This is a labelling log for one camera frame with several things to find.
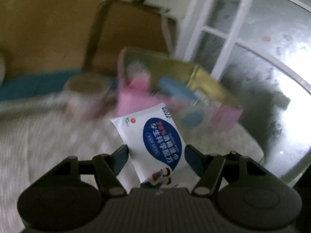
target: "textured cloth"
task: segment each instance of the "textured cloth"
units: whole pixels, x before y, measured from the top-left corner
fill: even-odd
[[[23,190],[69,155],[79,160],[100,153],[113,153],[122,145],[116,128],[109,120],[113,112],[91,121],[67,116],[61,96],[19,100],[0,104],[0,232],[17,233],[24,227],[17,212],[17,199]],[[203,153],[227,154],[236,150],[259,161],[262,149],[237,124],[222,134],[201,132],[185,139]],[[95,184],[92,177],[81,177]],[[129,160],[118,179],[127,191],[139,186]]]

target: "blue oval label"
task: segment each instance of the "blue oval label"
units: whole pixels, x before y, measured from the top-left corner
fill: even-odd
[[[148,152],[172,170],[177,166],[182,144],[177,130],[161,118],[150,118],[144,126],[143,140]]]

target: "wooden panel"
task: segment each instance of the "wooden panel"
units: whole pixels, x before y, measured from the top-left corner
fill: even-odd
[[[101,0],[0,0],[7,78],[82,66]]]

